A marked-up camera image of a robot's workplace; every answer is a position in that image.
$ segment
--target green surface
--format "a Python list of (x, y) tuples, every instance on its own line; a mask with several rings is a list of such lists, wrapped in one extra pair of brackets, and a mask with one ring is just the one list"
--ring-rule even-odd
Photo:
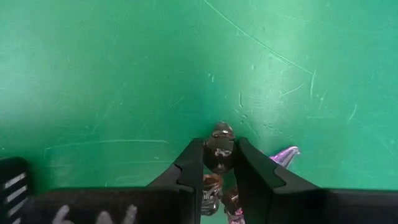
[(0, 0), (0, 156), (144, 185), (220, 120), (323, 187), (398, 189), (398, 1)]

